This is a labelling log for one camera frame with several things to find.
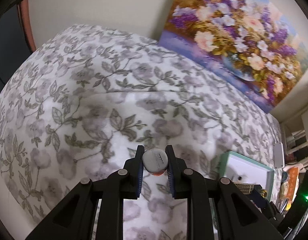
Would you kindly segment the gold patterned block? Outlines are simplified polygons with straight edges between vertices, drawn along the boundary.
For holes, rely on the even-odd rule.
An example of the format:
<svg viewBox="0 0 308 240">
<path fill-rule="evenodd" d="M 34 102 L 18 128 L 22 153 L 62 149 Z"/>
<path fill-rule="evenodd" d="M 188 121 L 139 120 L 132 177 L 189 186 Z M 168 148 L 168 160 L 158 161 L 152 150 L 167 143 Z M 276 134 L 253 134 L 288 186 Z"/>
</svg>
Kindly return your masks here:
<svg viewBox="0 0 308 240">
<path fill-rule="evenodd" d="M 254 190 L 255 185 L 249 183 L 234 182 L 236 187 L 245 195 L 249 195 Z"/>
</svg>

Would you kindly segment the beige woven ball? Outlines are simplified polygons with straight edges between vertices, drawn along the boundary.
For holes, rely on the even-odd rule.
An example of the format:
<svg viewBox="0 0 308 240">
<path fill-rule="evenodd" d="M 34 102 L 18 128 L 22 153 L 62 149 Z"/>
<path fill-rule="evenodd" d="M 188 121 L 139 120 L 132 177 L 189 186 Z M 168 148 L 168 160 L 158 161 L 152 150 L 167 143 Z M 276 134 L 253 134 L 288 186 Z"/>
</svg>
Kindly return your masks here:
<svg viewBox="0 0 308 240">
<path fill-rule="evenodd" d="M 284 183 L 281 183 L 281 187 L 280 187 L 280 190 L 279 190 L 279 199 L 280 200 L 287 198 L 288 189 L 289 189 L 289 183 L 287 181 L 285 181 Z"/>
</svg>

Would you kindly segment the white rectangular box device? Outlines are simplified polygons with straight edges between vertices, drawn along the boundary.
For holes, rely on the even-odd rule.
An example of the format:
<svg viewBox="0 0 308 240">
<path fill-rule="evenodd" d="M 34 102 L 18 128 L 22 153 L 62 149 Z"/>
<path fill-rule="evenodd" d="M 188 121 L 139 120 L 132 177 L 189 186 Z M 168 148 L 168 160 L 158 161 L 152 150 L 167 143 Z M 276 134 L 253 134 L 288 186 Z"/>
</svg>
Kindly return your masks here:
<svg viewBox="0 0 308 240">
<path fill-rule="evenodd" d="M 275 169 L 284 167 L 284 148 L 281 142 L 273 147 L 273 164 Z"/>
</svg>

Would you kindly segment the floral grey white blanket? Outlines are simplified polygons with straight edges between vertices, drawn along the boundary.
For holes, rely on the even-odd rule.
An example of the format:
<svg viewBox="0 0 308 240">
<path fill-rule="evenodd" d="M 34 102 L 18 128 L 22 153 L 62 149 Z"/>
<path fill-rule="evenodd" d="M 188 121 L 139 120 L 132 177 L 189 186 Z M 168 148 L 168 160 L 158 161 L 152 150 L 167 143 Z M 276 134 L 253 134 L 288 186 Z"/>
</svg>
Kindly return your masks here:
<svg viewBox="0 0 308 240">
<path fill-rule="evenodd" d="M 139 145 L 216 179 L 222 153 L 273 167 L 278 121 L 222 78 L 149 38 L 73 25 L 0 93 L 0 174 L 30 233 L 82 179 L 107 178 Z"/>
</svg>

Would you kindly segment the teal white cardboard box lid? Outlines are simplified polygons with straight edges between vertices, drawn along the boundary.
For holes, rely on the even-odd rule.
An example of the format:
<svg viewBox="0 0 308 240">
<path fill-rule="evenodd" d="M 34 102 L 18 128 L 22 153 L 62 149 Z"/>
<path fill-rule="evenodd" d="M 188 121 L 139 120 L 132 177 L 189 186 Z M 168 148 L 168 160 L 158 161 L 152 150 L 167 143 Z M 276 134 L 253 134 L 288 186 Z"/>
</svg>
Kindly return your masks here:
<svg viewBox="0 0 308 240">
<path fill-rule="evenodd" d="M 274 169 L 236 152 L 228 151 L 220 156 L 219 176 L 229 178 L 233 174 L 245 175 L 248 178 L 247 183 L 261 185 L 268 193 L 266 198 L 271 199 Z"/>
</svg>

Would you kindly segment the red white glue bottle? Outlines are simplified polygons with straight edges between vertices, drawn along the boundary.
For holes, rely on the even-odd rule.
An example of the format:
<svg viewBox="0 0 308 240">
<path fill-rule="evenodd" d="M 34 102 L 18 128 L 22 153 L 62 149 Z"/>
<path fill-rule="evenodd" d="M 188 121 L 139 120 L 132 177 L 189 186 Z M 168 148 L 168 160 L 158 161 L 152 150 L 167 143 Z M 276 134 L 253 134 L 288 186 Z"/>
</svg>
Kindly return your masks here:
<svg viewBox="0 0 308 240">
<path fill-rule="evenodd" d="M 168 167 L 168 156 L 159 148 L 151 148 L 143 154 L 143 166 L 154 176 L 162 175 Z"/>
</svg>

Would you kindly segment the black charger cube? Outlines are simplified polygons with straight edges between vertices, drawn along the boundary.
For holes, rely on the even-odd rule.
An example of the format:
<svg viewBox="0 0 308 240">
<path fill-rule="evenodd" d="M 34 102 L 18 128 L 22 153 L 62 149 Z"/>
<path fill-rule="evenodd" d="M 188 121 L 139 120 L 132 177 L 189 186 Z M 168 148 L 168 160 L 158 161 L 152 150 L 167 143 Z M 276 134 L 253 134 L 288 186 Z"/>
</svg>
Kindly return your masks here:
<svg viewBox="0 0 308 240">
<path fill-rule="evenodd" d="M 268 204 L 267 191 L 261 185 L 254 185 L 253 190 L 247 195 L 249 200 L 252 200 L 257 207 L 265 208 Z"/>
</svg>

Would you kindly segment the flower bouquet painting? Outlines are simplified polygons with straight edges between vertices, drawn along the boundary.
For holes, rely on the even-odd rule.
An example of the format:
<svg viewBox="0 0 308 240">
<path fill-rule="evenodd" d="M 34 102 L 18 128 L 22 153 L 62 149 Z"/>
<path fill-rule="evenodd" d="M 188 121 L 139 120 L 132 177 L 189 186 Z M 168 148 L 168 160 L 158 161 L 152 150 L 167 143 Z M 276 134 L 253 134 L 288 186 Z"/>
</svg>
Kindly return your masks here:
<svg viewBox="0 0 308 240">
<path fill-rule="evenodd" d="M 308 51 L 269 0 L 173 0 L 159 44 L 270 112 L 308 69 Z"/>
</svg>

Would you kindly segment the orange book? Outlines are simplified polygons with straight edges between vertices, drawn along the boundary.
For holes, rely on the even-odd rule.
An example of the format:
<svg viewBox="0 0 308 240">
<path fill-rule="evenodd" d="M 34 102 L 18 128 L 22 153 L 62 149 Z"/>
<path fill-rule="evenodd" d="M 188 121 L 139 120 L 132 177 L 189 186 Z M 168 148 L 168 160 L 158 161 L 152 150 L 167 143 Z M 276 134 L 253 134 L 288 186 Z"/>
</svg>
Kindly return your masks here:
<svg viewBox="0 0 308 240">
<path fill-rule="evenodd" d="M 291 202 L 294 201 L 297 189 L 298 189 L 298 175 L 299 175 L 299 168 L 298 167 L 292 167 L 288 169 L 288 191 L 286 193 L 286 198 L 290 200 Z"/>
</svg>

